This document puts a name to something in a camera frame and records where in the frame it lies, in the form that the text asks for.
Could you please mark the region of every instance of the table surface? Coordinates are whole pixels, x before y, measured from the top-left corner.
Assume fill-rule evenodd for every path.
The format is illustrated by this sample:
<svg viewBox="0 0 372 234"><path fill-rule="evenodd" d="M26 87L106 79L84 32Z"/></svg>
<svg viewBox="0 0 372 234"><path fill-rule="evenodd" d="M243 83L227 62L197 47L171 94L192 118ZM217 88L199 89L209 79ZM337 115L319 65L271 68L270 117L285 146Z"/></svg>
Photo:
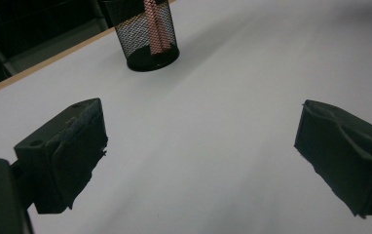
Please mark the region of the table surface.
<svg viewBox="0 0 372 234"><path fill-rule="evenodd" d="M372 123L372 0L178 0L180 58L130 71L115 33L0 91L0 158L101 98L108 154L52 233L371 233L293 147L306 99Z"/></svg>

